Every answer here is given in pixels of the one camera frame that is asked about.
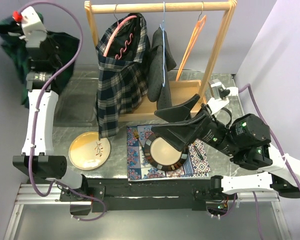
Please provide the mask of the green plaid skirt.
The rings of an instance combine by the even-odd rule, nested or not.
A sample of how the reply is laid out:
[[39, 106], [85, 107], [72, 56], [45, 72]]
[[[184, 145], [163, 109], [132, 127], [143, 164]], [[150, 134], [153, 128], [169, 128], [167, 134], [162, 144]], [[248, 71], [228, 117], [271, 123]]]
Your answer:
[[21, 39], [22, 27], [12, 17], [0, 21], [0, 44], [10, 57], [20, 82], [24, 85], [21, 104], [29, 108], [27, 80], [30, 74], [46, 73], [52, 76], [75, 55], [79, 39], [65, 32], [47, 31], [39, 40]]

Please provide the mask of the pink clothes hanger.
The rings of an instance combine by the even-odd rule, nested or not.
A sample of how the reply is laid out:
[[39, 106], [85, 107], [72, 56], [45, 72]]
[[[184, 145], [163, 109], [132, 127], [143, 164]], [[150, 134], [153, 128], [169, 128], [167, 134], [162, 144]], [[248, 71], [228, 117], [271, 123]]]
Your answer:
[[134, 20], [137, 19], [137, 15], [132, 14], [124, 18], [121, 22], [117, 21], [117, 27], [111, 34], [107, 45], [105, 47], [103, 56], [106, 57], [110, 52], [116, 60], [120, 60], [130, 44], [133, 42], [134, 33], [136, 31], [136, 24]]

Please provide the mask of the grey dotted garment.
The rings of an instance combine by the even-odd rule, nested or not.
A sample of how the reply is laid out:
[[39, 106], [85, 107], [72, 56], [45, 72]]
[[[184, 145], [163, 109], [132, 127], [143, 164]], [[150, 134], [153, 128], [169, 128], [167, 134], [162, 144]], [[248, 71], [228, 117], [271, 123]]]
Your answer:
[[166, 83], [163, 83], [163, 40], [162, 30], [159, 27], [152, 36], [150, 49], [150, 65], [148, 72], [148, 92], [147, 97], [150, 102], [156, 103], [156, 109], [166, 109], [172, 106], [171, 90], [168, 79], [168, 72], [173, 70], [177, 64], [172, 56], [168, 36], [165, 32], [165, 70]]

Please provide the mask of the navy beige plaid skirt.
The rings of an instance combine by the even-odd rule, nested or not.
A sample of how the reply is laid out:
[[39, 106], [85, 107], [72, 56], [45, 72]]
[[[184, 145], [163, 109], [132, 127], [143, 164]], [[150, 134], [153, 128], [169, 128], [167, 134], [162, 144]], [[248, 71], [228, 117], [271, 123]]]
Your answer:
[[103, 56], [117, 22], [105, 31], [96, 46], [99, 77], [95, 108], [101, 138], [115, 136], [119, 132], [120, 115], [132, 113], [148, 92], [151, 46], [147, 22], [141, 13], [127, 16], [132, 14], [137, 15], [134, 20], [136, 29], [133, 41], [121, 59], [115, 59], [110, 52]]

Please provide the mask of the blue wire hanger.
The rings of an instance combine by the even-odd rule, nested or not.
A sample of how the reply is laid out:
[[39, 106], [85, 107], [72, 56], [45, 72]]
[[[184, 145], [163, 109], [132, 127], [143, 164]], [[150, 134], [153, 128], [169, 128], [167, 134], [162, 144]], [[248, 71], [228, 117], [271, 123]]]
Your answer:
[[162, 87], [164, 88], [166, 86], [166, 38], [165, 38], [165, 16], [166, 16], [166, 3], [165, 1], [162, 2], [163, 4], [163, 18], [162, 23], [159, 25], [162, 32], [162, 76], [163, 76], [163, 82]]

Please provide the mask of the orange clothes hanger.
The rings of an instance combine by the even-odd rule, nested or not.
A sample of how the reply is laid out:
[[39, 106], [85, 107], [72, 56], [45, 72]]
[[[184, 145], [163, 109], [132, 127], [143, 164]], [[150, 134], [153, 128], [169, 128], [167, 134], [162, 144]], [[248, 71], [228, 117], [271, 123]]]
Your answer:
[[176, 82], [178, 82], [180, 80], [180, 77], [181, 77], [182, 72], [184, 70], [184, 67], [185, 67], [185, 65], [187, 63], [187, 60], [190, 57], [190, 54], [191, 54], [191, 52], [192, 52], [192, 50], [193, 50], [193, 48], [195, 46], [195, 43], [197, 42], [198, 37], [199, 37], [202, 29], [205, 26], [207, 16], [206, 15], [202, 16], [203, 10], [204, 10], [204, 6], [205, 6], [205, 4], [204, 4], [204, 2], [202, 2], [201, 3], [201, 13], [199, 14], [197, 22], [196, 22], [196, 24], [195, 24], [195, 26], [193, 28], [190, 40], [189, 40], [188, 45], [186, 47], [186, 50], [185, 50], [185, 52], [183, 54], [182, 61], [180, 63], [179, 69], [177, 71], [177, 75], [176, 75], [176, 79], [175, 79]]

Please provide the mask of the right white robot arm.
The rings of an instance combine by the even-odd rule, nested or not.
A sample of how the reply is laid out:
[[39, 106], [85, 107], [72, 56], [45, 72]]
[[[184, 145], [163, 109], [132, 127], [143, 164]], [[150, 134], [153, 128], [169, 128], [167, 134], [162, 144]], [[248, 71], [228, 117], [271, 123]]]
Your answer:
[[238, 177], [212, 176], [204, 194], [218, 200], [226, 195], [264, 191], [276, 192], [284, 198], [300, 198], [300, 160], [282, 154], [271, 144], [271, 129], [262, 119], [249, 113], [223, 124], [204, 103], [191, 116], [198, 100], [199, 95], [195, 94], [182, 104], [156, 110], [155, 116], [166, 123], [152, 127], [152, 132], [177, 151], [201, 140], [240, 168], [259, 171]]

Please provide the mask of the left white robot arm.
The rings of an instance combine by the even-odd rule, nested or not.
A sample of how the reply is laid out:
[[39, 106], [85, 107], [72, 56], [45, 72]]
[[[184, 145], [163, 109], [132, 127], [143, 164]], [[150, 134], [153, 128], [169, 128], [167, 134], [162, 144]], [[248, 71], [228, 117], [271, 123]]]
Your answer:
[[36, 193], [41, 192], [35, 179], [72, 189], [78, 201], [90, 194], [86, 178], [67, 166], [64, 155], [55, 155], [53, 147], [54, 114], [59, 95], [73, 74], [75, 60], [82, 47], [82, 39], [60, 32], [34, 32], [24, 41], [28, 72], [25, 89], [28, 97], [28, 124], [20, 155], [12, 158], [15, 168], [29, 177]]

